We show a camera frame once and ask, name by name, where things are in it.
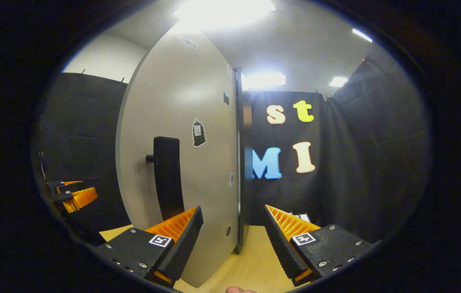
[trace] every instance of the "light wood surface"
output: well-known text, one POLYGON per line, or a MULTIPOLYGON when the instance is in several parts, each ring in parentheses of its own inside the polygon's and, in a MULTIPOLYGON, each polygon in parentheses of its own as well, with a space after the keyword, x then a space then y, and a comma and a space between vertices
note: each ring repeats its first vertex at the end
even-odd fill
MULTIPOLYGON (((111 240, 133 225, 103 231, 111 240)), ((178 280, 174 288, 184 293, 225 293, 229 286, 238 286, 257 293, 278 293, 293 290, 292 281, 283 271, 264 226, 250 226, 241 254, 229 254, 218 270, 199 288, 178 280)))

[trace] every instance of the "white door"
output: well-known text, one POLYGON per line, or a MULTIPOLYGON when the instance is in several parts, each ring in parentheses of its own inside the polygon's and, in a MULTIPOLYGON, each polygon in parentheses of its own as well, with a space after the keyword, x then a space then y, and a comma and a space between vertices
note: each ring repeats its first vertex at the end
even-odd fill
POLYGON ((184 206, 186 210, 201 206, 205 221, 182 275, 194 287, 210 278, 237 243, 234 83, 234 72, 216 47, 201 32, 179 23, 137 67, 117 126, 120 191, 131 222, 142 230, 163 221, 153 164, 147 164, 145 157, 153 154, 154 137, 180 139, 184 206), (195 119, 206 137, 199 147, 193 145, 195 119))

